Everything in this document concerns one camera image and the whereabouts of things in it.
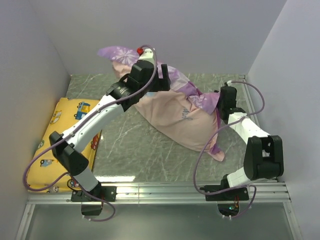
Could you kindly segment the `purple princess print pillowcase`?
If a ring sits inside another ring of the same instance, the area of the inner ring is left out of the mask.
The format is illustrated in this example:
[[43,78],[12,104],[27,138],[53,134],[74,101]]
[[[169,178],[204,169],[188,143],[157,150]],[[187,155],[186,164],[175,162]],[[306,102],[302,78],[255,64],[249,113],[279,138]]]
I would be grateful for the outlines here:
[[148,92],[135,109],[159,132],[185,148],[204,150],[221,162],[225,154],[218,147],[221,126],[217,104],[219,93],[202,93],[182,72],[169,66],[169,91]]

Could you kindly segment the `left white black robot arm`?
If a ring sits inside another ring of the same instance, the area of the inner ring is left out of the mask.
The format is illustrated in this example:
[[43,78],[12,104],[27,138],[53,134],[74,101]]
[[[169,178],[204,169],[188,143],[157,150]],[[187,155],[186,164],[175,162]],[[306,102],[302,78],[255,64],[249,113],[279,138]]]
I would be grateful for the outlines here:
[[84,148],[113,119],[126,112],[148,92],[170,89],[168,66],[154,66],[148,60],[138,60],[130,73],[123,75],[106,91],[98,104],[63,133],[54,131],[49,136],[52,153],[68,174],[79,184],[89,201],[103,197],[101,183],[82,154]]

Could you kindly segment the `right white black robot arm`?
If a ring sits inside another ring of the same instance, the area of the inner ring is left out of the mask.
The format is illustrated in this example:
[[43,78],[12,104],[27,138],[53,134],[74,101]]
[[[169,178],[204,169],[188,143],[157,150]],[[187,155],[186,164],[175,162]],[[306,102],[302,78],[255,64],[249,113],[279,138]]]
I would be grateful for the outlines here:
[[220,184],[220,194],[226,200],[238,194],[238,186],[255,180],[273,179],[284,173],[283,141],[278,135],[262,130],[237,107],[237,89],[225,85],[220,88],[217,109],[221,120],[232,128],[246,144],[243,167],[225,175]]

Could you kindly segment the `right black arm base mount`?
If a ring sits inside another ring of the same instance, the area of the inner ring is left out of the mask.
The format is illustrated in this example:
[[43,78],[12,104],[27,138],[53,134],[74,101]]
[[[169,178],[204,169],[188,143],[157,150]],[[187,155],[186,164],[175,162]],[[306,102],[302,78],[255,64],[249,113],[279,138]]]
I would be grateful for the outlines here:
[[249,200],[249,191],[246,187],[232,189],[215,195],[208,195],[208,193],[215,193],[221,190],[219,185],[205,185],[200,187],[200,190],[205,193],[205,200],[207,202],[217,202],[217,209],[222,218],[236,218],[241,215],[240,201]]

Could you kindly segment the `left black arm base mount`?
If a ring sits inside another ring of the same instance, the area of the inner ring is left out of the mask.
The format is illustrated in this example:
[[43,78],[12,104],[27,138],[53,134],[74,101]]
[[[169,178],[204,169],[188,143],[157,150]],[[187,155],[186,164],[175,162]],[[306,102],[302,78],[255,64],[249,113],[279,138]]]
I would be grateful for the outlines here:
[[[74,190],[71,194],[70,202],[81,204],[80,211],[83,218],[92,222],[104,222],[112,219],[116,214],[116,209],[111,204],[111,202],[116,201],[116,196],[116,186],[102,186],[100,192],[97,194],[89,194],[82,190]],[[111,207],[111,215],[104,219],[97,219],[102,213],[105,205]]]

